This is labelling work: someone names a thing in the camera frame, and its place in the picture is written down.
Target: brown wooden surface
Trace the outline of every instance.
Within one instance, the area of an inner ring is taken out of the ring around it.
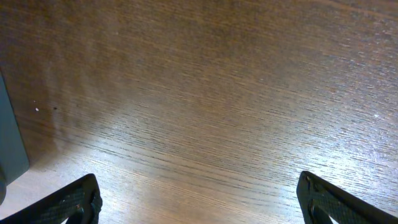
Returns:
[[[1,218],[92,172],[100,223],[303,223],[302,170],[398,215],[398,3],[19,2],[0,59],[31,168]]]

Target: wooden table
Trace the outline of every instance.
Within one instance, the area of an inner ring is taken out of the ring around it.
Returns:
[[[0,3],[31,168],[4,218],[94,173],[100,223],[303,223],[309,170],[398,215],[398,3]]]

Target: glossy wood surface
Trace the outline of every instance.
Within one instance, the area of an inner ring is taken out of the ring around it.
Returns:
[[[0,218],[92,172],[100,223],[303,223],[302,170],[398,215],[398,3],[3,0],[0,13],[31,162]]]

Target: wood grain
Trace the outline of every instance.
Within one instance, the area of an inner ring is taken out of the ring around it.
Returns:
[[[100,223],[303,223],[302,170],[398,215],[398,3],[3,0],[0,13],[31,162],[0,218],[93,172]]]

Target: gray object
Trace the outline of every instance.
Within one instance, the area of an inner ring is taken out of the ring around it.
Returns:
[[[6,196],[6,186],[28,169],[29,160],[0,74],[0,204]]]

